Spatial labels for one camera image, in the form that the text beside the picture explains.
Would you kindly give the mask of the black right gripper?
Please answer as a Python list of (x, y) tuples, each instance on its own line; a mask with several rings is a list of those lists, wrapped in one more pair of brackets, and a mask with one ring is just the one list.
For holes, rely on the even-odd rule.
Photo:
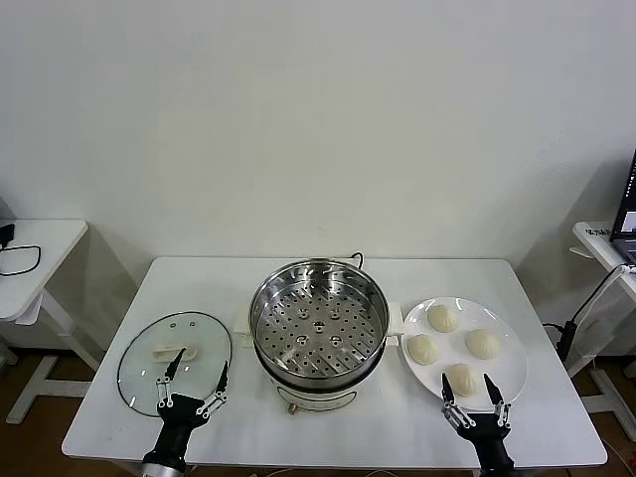
[(447, 422), (469, 441), (477, 454), (481, 476), (512, 476), (515, 463), (508, 455), (504, 440), (511, 431), (511, 405), (505, 403), (499, 388), (483, 374), (486, 390), (494, 411), (466, 413), (456, 402), (445, 373), (441, 374), (441, 412)]

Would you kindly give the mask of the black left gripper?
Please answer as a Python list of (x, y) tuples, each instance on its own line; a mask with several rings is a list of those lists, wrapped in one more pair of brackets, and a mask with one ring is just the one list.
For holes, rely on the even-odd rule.
[(229, 362), (225, 361), (215, 391), (204, 401), (172, 394), (172, 382), (186, 349), (182, 348), (168, 365), (162, 378), (156, 380), (158, 412), (162, 427), (154, 448), (145, 454), (144, 466), (185, 467), (185, 454), (194, 429), (206, 424), (210, 416), (228, 401)]

